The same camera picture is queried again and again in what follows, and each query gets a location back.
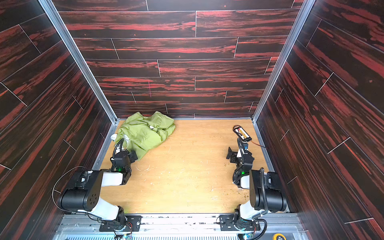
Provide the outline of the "green zip-up jacket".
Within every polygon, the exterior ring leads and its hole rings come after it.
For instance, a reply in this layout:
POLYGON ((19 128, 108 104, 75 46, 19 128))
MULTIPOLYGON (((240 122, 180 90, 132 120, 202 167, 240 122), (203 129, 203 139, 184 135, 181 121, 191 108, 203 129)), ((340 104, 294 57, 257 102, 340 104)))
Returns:
POLYGON ((141 160, 148 151, 161 145, 176 129, 174 119, 156 111, 150 117, 137 112, 118 129, 114 142, 123 139, 123 149, 136 152, 141 160))

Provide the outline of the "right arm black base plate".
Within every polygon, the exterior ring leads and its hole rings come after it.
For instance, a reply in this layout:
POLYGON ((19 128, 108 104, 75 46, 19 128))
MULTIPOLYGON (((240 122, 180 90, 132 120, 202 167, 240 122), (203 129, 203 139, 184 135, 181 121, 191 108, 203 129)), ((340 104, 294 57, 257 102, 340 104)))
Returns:
POLYGON ((220 225, 222 232, 235 231, 259 231, 260 225, 251 221, 235 217, 234 214, 220 215, 217 223, 220 225))

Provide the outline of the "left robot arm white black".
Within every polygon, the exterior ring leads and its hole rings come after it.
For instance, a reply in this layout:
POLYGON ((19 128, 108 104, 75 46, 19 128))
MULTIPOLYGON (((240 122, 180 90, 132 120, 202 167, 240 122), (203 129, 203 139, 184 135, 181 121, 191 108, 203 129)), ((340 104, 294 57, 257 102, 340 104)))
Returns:
POLYGON ((127 184, 132 175, 131 164, 136 160, 138 156, 134 150, 122 150, 111 157, 110 170, 76 172, 59 196, 57 207, 66 212, 93 215, 103 223, 117 225, 117 229, 122 230, 127 225, 124 209, 103 200, 100 194, 103 187, 127 184))

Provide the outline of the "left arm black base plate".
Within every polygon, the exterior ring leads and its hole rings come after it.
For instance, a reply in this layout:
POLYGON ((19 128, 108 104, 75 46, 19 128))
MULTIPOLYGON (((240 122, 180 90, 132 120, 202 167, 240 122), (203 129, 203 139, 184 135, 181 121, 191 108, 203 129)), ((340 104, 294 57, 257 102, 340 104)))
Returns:
POLYGON ((99 228, 100 232, 138 232, 141 227, 142 216, 125 215, 122 220, 113 221, 102 220, 99 228))

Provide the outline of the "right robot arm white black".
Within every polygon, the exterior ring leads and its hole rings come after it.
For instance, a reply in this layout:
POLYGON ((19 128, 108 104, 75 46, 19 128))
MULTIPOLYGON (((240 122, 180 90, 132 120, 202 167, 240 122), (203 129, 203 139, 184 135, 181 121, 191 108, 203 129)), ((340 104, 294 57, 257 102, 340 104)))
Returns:
POLYGON ((277 173, 266 173, 264 168, 253 170, 254 158, 248 150, 239 149, 235 152, 229 148, 226 159, 237 167, 233 174, 233 184, 239 189, 250 191, 250 199, 238 205, 234 211, 233 223, 237 228, 245 228, 251 221, 268 213, 286 210, 287 198, 277 173))

